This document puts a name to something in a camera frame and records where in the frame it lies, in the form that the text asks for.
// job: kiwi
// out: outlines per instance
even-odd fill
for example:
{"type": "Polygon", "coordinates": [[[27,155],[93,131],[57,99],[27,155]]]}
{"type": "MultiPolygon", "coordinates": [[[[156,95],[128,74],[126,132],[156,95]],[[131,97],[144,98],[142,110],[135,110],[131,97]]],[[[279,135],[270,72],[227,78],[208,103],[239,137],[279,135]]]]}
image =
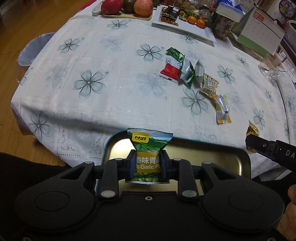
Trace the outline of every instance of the kiwi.
{"type": "Polygon", "coordinates": [[[135,4],[136,0],[124,0],[123,1],[123,11],[125,13],[133,13],[134,10],[133,10],[133,6],[135,4]]]}

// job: red apple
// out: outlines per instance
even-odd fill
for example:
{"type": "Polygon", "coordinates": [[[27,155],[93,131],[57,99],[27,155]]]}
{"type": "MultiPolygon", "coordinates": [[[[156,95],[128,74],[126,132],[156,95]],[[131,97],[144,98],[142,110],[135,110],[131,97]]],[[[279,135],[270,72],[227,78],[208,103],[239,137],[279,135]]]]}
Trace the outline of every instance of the red apple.
{"type": "Polygon", "coordinates": [[[106,15],[118,14],[122,9],[121,0],[105,0],[102,3],[101,11],[106,15]]]}

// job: wooden floor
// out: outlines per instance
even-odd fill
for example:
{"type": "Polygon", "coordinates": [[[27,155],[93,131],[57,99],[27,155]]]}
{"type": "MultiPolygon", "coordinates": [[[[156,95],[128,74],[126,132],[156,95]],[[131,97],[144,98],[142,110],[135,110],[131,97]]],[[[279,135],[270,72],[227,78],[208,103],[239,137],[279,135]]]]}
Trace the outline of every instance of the wooden floor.
{"type": "Polygon", "coordinates": [[[64,166],[34,136],[23,136],[10,109],[19,85],[16,59],[26,44],[41,34],[56,32],[88,0],[36,0],[19,3],[0,21],[0,152],[29,161],[64,166]]]}

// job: spoon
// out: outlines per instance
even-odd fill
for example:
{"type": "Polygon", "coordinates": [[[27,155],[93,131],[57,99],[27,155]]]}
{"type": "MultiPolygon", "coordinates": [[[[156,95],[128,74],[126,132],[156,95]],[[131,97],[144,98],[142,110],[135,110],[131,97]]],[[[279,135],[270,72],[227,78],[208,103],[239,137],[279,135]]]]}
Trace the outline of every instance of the spoon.
{"type": "Polygon", "coordinates": [[[284,71],[284,70],[266,69],[266,68],[264,68],[264,67],[262,67],[262,69],[265,70],[265,71],[271,71],[271,70],[274,70],[274,71],[286,72],[286,71],[284,71]]]}

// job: human hand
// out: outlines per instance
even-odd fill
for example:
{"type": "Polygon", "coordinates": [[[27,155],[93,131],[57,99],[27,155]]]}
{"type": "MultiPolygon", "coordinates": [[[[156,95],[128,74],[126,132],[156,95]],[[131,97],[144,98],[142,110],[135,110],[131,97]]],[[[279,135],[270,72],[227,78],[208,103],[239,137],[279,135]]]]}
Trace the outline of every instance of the human hand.
{"type": "Polygon", "coordinates": [[[277,230],[292,241],[296,239],[296,184],[289,188],[288,196],[291,202],[286,207],[277,230]]]}

